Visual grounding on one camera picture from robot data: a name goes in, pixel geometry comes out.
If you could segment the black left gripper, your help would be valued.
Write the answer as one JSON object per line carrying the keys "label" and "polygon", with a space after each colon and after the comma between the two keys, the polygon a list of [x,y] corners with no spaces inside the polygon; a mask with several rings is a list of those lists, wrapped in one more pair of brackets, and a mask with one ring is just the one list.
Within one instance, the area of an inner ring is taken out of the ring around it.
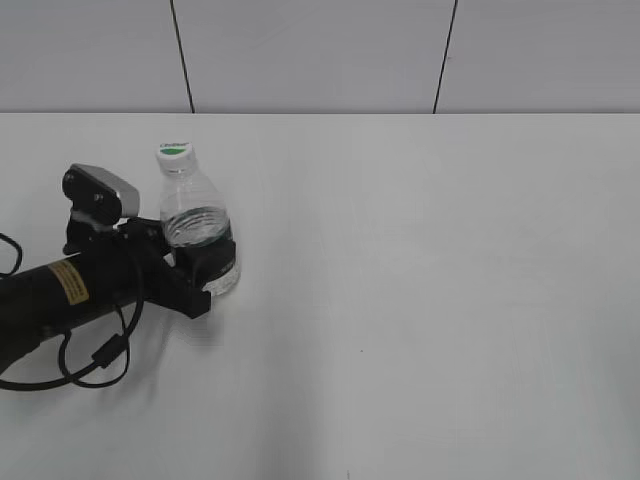
{"label": "black left gripper", "polygon": [[138,300],[195,319],[211,308],[203,290],[231,290],[237,283],[237,249],[232,239],[170,248],[157,220],[133,217],[120,225],[101,225],[73,213],[63,252],[89,294],[95,317]]}

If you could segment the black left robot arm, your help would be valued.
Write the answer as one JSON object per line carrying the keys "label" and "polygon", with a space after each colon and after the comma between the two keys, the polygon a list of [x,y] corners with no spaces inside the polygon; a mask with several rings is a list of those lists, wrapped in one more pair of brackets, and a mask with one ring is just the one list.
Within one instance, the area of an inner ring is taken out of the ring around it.
{"label": "black left robot arm", "polygon": [[157,220],[132,218],[79,252],[1,281],[1,370],[54,336],[118,307],[147,302],[191,319],[210,311],[211,294],[165,256]]}

